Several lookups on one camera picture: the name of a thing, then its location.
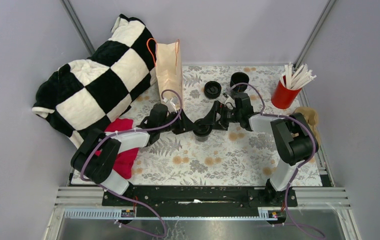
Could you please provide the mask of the black coffee cup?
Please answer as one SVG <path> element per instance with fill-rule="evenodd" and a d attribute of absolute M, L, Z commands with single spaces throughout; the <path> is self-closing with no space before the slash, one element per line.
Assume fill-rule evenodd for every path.
<path fill-rule="evenodd" d="M 194 133 L 194 135 L 195 135 L 195 140 L 198 142 L 205 142 L 209 138 L 209 134 Z"/>

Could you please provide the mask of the black cup lid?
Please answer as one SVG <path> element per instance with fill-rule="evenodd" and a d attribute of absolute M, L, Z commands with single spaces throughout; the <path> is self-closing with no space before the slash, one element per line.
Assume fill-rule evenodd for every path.
<path fill-rule="evenodd" d="M 195 124 L 197 125 L 197 130 L 194 130 L 193 133 L 198 133 L 198 134 L 210 134 L 211 132 L 206 132 L 203 130 L 203 125 L 210 125 L 210 124 L 202 124 L 201 119 L 197 120 Z"/>

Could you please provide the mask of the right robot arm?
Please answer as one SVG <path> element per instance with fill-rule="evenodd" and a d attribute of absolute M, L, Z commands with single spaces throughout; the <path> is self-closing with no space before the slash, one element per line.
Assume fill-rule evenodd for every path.
<path fill-rule="evenodd" d="M 301 113 L 274 115 L 255 112 L 246 93 L 234 96 L 234 106 L 227 107 L 214 101 L 205 117 L 198 119 L 195 135 L 208 136 L 213 130 L 226 131 L 231 123 L 238 123 L 249 132 L 273 135 L 280 157 L 276 172 L 258 195 L 249 194 L 249 203 L 264 206 L 283 204 L 290 193 L 291 182 L 302 163 L 309 161 L 318 149 L 318 142 Z"/>

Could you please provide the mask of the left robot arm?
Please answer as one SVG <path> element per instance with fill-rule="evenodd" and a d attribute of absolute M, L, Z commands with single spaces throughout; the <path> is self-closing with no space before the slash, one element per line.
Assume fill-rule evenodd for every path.
<path fill-rule="evenodd" d="M 89 181 L 100 185 L 114 194 L 114 199 L 122 206 L 130 204 L 133 192 L 129 182 L 114 170 L 117 155 L 132 149 L 154 144 L 161 133 L 176 135 L 197 129 L 183 110 L 169 112 L 164 104 L 155 104 L 149 116 L 135 128 L 105 133 L 91 130 L 71 159 L 71 166 Z"/>

